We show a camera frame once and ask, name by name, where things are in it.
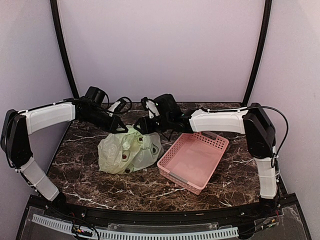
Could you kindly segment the light green plastic bag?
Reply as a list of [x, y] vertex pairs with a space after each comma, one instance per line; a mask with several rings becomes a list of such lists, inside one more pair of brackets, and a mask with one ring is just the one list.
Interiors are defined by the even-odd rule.
[[158, 133], [141, 134], [132, 125], [126, 133], [111, 133], [97, 146], [99, 170], [129, 174], [153, 165], [164, 154]]

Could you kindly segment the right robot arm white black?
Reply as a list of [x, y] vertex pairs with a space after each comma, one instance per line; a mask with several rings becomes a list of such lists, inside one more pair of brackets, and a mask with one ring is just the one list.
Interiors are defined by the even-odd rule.
[[187, 109], [182, 111], [170, 93], [141, 100], [148, 116], [139, 118], [134, 128], [141, 134], [172, 130], [181, 133], [231, 132], [246, 136], [247, 148], [256, 161], [260, 197], [255, 213], [266, 217], [275, 208], [272, 200], [278, 191], [276, 181], [276, 130], [258, 103], [234, 109]]

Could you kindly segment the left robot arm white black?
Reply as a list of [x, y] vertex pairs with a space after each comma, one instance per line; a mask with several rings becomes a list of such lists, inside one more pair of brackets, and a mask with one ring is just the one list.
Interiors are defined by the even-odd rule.
[[31, 188], [50, 201], [51, 210], [60, 218], [67, 218], [71, 208], [65, 203], [66, 196], [37, 164], [29, 136], [42, 129], [74, 120], [93, 124], [112, 134], [128, 132], [120, 115], [127, 112], [124, 108], [126, 105], [131, 106], [132, 101], [123, 96], [109, 108], [104, 108], [102, 104], [107, 98], [103, 90], [91, 86], [80, 98], [67, 98], [21, 111], [10, 109], [5, 115], [0, 147], [6, 155], [9, 167], [19, 173]]

